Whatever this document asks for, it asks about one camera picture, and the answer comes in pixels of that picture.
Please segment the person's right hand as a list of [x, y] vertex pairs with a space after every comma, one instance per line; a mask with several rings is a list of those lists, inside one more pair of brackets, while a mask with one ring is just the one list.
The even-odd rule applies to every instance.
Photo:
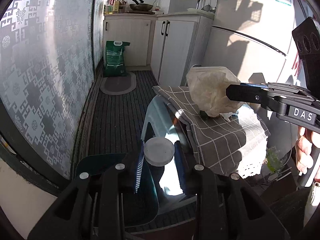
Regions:
[[306, 174], [308, 169], [313, 166], [313, 158], [311, 156], [312, 145], [319, 148], [320, 135], [310, 131], [305, 127], [298, 127], [296, 149], [296, 167], [302, 174]]

